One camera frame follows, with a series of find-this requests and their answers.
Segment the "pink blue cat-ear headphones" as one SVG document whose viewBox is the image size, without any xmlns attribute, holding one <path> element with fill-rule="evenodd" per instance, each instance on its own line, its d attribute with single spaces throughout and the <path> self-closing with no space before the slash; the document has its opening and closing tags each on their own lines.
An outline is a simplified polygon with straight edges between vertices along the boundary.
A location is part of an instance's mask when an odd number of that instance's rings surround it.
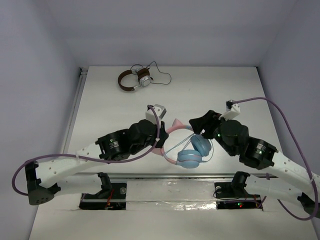
<svg viewBox="0 0 320 240">
<path fill-rule="evenodd" d="M 189 130 L 192 131 L 192 134 L 167 151 L 165 151 L 164 147 L 162 147 L 154 148 L 151 152 L 155 155 L 163 157 L 170 164 L 180 166 L 185 169 L 195 169 L 201 163 L 207 163 L 212 159 L 214 154 L 214 145 L 212 140 L 205 139 L 202 135 L 195 134 L 190 125 L 183 124 L 176 118 L 173 121 L 172 126 L 169 127 L 166 132 L 171 134 L 177 130 Z M 176 159 L 171 159 L 168 157 L 167 153 L 179 147 L 186 141 L 187 143 L 184 148 L 177 153 Z"/>
</svg>

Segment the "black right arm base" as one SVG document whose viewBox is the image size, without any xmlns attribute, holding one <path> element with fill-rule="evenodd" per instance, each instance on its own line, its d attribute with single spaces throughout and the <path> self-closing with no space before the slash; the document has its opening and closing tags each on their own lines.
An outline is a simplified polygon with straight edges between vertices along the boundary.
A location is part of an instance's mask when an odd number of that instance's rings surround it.
<svg viewBox="0 0 320 240">
<path fill-rule="evenodd" d="M 231 181 L 216 182 L 213 197 L 217 200 L 218 210 L 263 210 L 263 200 L 258 194 L 249 194 L 245 190 L 246 180 L 251 177 L 249 173 L 238 171 Z"/>
</svg>

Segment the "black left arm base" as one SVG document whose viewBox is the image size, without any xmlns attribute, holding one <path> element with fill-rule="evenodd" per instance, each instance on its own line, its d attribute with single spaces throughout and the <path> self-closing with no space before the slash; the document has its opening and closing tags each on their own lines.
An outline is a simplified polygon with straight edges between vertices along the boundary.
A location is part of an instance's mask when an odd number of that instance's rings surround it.
<svg viewBox="0 0 320 240">
<path fill-rule="evenodd" d="M 79 202 L 81 210 L 126 210 L 127 182 L 111 182 L 107 173 L 99 172 L 100 190 L 95 194 L 82 193 Z"/>
</svg>

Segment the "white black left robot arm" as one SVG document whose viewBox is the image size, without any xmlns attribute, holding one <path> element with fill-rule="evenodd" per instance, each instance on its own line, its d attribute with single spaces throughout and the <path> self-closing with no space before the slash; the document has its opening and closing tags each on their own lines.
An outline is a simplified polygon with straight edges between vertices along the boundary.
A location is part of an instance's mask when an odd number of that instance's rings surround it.
<svg viewBox="0 0 320 240">
<path fill-rule="evenodd" d="M 74 154 L 49 154 L 26 162 L 24 167 L 27 197 L 31 206 L 51 201 L 66 193 L 62 182 L 92 167 L 106 164 L 130 163 L 160 149 L 169 134 L 165 123 L 147 119 L 98 138 Z"/>
</svg>

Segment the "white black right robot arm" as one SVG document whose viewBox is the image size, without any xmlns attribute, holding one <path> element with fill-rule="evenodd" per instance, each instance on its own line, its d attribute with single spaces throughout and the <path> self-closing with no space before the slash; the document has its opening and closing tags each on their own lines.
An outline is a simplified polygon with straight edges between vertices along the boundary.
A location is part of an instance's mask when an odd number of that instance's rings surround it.
<svg viewBox="0 0 320 240">
<path fill-rule="evenodd" d="M 320 177 L 312 172 L 308 163 L 300 165 L 271 143 L 252 137 L 247 126 L 235 118 L 238 110 L 218 113 L 209 110 L 205 115 L 189 120 L 193 132 L 208 140 L 215 140 L 229 156 L 249 168 L 270 174 L 267 180 L 238 171 L 231 182 L 231 192 L 238 197 L 260 194 L 301 207 L 309 216 L 320 217 Z"/>
</svg>

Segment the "brown silver headphones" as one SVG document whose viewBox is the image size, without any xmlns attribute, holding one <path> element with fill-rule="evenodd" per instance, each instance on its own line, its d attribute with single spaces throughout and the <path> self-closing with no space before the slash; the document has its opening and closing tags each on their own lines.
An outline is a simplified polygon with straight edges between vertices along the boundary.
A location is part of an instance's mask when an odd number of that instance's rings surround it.
<svg viewBox="0 0 320 240">
<path fill-rule="evenodd" d="M 125 92 L 133 92 L 151 84 L 150 72 L 146 67 L 129 69 L 122 72 L 117 79 L 119 87 Z"/>
</svg>

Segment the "aluminium rail frame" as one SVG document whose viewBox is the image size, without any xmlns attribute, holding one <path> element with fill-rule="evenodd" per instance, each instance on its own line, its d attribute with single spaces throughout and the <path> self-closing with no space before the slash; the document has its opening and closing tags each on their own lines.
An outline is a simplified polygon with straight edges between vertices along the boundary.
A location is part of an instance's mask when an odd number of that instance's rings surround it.
<svg viewBox="0 0 320 240">
<path fill-rule="evenodd" d="M 76 151 L 98 138 L 127 129 L 145 118 L 147 105 L 166 108 L 166 127 L 175 119 L 187 124 L 207 111 L 223 113 L 226 101 L 240 101 L 237 120 L 252 137 L 280 148 L 264 90 L 254 67 L 152 67 L 154 83 L 134 92 L 118 86 L 122 66 L 90 66 L 76 102 L 65 151 Z"/>
</svg>

